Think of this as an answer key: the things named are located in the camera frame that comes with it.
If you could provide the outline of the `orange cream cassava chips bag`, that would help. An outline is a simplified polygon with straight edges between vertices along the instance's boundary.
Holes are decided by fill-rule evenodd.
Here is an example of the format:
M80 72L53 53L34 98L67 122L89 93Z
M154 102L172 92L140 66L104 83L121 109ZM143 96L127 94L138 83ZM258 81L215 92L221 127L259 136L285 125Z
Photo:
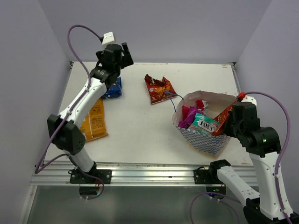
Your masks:
M235 100L232 104L230 104L226 109L224 109L218 116L214 118L215 121L219 123L216 130L212 133L213 136L220 136L224 134L224 127L229 117L229 111L232 111L233 104L236 103Z

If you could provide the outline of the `blue Doritos chip bag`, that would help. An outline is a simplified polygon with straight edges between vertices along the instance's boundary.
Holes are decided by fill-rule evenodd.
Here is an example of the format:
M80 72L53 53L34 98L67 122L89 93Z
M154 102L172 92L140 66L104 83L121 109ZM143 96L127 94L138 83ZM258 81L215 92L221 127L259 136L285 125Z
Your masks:
M118 77L116 82L113 83L106 93L101 96L102 99L119 98L122 96L122 81L121 77Z

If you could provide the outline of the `teal Fox's candy bag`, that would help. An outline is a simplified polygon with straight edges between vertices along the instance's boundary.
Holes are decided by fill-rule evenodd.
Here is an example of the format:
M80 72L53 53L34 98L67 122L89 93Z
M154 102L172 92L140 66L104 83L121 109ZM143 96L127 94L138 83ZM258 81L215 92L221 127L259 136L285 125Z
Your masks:
M196 113L194 121L187 128L188 131L206 134L206 135L215 135L220 123L216 120L200 113Z

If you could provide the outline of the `red torn chip bag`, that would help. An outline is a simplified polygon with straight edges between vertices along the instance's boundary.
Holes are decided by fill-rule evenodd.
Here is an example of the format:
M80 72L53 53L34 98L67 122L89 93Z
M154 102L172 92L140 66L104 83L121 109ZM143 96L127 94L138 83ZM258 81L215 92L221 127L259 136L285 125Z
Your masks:
M161 80L158 80L146 74L144 81L149 93L151 105L168 100L177 94L171 82L166 77L162 77Z

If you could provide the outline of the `pink snack bag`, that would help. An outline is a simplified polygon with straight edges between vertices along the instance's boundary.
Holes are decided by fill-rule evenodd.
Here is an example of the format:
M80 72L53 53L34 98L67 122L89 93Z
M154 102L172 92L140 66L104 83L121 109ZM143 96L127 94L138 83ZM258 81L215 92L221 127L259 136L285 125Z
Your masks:
M196 108L199 109L203 114L207 114L207 112L209 110L208 102L199 99L196 101ZM190 107L182 106L183 119L185 119L187 117L189 111L190 111Z

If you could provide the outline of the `blue checkered paper bag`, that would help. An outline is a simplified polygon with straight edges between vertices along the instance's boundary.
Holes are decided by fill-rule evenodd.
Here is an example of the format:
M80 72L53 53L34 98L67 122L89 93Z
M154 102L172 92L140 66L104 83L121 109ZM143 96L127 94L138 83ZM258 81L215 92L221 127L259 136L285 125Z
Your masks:
M236 96L214 93L207 91L195 91L186 94L178 103L176 110L172 116L174 126L180 131L183 137L197 150L213 155L220 153L228 144L230 137L225 134L220 136L206 135L188 131L185 128L178 127L179 121L182 120L182 106L195 106L196 101L202 99L208 102L209 110L206 116L214 119L224 109L236 100Z

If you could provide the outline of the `purple grape candy bag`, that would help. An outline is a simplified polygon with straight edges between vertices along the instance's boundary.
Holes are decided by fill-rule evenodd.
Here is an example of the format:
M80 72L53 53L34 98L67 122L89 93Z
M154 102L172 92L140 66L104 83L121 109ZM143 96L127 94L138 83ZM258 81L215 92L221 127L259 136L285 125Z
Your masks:
M198 109L195 107L186 107L182 106L182 120L179 121L178 127L187 129L195 120L195 115L197 114Z

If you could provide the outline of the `orange yellow snack packet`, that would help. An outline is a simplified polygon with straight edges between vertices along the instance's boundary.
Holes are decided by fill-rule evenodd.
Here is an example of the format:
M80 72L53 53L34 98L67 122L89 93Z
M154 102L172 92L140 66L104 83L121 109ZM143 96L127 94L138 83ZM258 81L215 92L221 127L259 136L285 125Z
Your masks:
M83 120L80 131L84 135L86 142L108 136L105 125L104 106L102 99L98 99L91 108Z

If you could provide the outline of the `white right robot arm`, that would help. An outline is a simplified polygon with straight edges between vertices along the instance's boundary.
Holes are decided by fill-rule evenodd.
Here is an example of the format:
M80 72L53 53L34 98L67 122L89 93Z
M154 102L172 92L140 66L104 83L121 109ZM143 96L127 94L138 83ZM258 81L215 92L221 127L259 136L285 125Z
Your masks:
M256 106L236 102L229 111L224 133L239 140L252 160L258 191L236 174L227 160L210 163L208 178L224 183L243 206L249 224L297 224L299 215L291 208L278 173L277 159L282 154L278 133L272 127L261 127Z

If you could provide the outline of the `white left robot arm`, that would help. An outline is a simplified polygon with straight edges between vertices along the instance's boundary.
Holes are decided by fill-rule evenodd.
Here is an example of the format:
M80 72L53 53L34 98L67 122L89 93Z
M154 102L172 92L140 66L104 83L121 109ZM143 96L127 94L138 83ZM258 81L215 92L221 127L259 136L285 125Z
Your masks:
M66 152L72 163L81 170L80 177L86 183L97 178L95 162L85 150L85 137L80 127L94 104L116 82L121 70L133 65L127 43L109 44L96 53L98 62L90 72L83 89L71 104L58 115L47 119L51 143Z

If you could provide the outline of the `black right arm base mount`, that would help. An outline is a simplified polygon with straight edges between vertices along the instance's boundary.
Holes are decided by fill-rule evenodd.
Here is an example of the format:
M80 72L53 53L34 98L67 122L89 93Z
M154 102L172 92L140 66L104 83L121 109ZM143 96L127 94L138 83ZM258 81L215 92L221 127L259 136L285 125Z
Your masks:
M193 170L193 179L195 184L223 184L218 179L216 168L199 167Z

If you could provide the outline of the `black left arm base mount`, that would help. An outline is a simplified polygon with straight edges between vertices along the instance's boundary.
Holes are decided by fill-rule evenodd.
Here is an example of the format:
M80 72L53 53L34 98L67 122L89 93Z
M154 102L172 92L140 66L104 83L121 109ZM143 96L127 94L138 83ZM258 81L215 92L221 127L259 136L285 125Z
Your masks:
M97 169L91 173L83 174L78 169L68 171L71 184L99 184L100 180L104 184L110 184L112 179L112 170Z

